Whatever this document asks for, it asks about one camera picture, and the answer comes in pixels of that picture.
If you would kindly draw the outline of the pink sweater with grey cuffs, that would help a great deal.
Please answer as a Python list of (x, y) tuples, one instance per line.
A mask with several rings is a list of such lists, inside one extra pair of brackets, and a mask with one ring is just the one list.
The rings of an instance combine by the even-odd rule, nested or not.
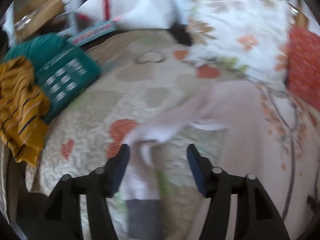
[(319, 192), (319, 112), (295, 95), (279, 96), (249, 81), (215, 82), (125, 137), (131, 158), (121, 186), (125, 200), (160, 198), (151, 147), (186, 127), (225, 131), (217, 164), (255, 174), (296, 239), (311, 220), (308, 196)]

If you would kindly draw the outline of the mustard striped garment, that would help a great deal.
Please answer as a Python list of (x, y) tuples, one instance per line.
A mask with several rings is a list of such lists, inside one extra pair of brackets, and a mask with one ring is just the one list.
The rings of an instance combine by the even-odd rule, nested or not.
[(34, 68), (26, 57), (1, 64), (1, 140), (17, 163), (36, 166), (48, 131), (41, 118), (49, 108), (50, 100), (35, 84)]

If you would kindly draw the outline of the teal printed package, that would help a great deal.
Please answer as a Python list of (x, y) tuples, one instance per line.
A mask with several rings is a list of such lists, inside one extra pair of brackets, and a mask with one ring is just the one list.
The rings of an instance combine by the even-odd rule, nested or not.
[(55, 34), (12, 47), (4, 61), (20, 56), (31, 61), (35, 83), (50, 100), (49, 112), (42, 118), (47, 124), (100, 76), (99, 66), (81, 48)]

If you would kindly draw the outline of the quilted heart-pattern bedspread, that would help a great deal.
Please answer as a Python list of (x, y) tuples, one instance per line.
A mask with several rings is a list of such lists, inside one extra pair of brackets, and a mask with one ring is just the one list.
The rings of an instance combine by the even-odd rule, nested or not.
[[(138, 125), (174, 109), (215, 82), (248, 81), (215, 69), (189, 67), (184, 48), (165, 31), (129, 31), (89, 50), (106, 68), (54, 120), (35, 168), (25, 171), (31, 192), (49, 195), (64, 174), (84, 176), (105, 165)], [(127, 201), (121, 189), (108, 201), (120, 239), (195, 239), (209, 200), (198, 192), (186, 149), (194, 144), (218, 166), (225, 131), (186, 127), (151, 147), (158, 200)]]

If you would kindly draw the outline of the red floral cushion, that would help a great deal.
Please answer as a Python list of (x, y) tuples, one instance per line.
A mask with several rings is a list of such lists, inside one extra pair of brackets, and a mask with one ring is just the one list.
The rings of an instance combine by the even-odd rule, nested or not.
[(293, 27), (289, 38), (287, 88), (319, 110), (319, 36), (308, 29)]

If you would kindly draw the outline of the white floral pillow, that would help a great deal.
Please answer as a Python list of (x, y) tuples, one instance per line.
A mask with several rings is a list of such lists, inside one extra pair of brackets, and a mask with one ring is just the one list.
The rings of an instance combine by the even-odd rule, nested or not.
[(185, 60), (213, 63), (285, 90), (291, 20), (287, 0), (187, 0)]

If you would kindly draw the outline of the light blue patterned box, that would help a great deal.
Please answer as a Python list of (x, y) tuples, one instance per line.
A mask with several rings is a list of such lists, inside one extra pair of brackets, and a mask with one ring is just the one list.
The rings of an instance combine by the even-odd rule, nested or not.
[(67, 41), (76, 47), (80, 47), (114, 31), (116, 31), (116, 25), (113, 21), (101, 22), (70, 37)]

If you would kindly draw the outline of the brown cardboard box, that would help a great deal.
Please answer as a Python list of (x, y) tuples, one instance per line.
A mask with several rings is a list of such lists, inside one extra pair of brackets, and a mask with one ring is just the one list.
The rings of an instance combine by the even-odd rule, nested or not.
[(63, 0), (30, 0), (14, 15), (14, 31), (18, 42), (33, 36), (45, 24), (64, 12)]

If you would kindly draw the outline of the white plastic bag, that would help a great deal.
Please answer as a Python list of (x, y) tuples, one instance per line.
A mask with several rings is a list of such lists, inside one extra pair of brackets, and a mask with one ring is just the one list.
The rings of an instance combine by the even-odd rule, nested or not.
[(111, 20), (122, 30), (169, 29), (180, 21), (177, 0), (87, 0), (76, 9), (94, 23)]

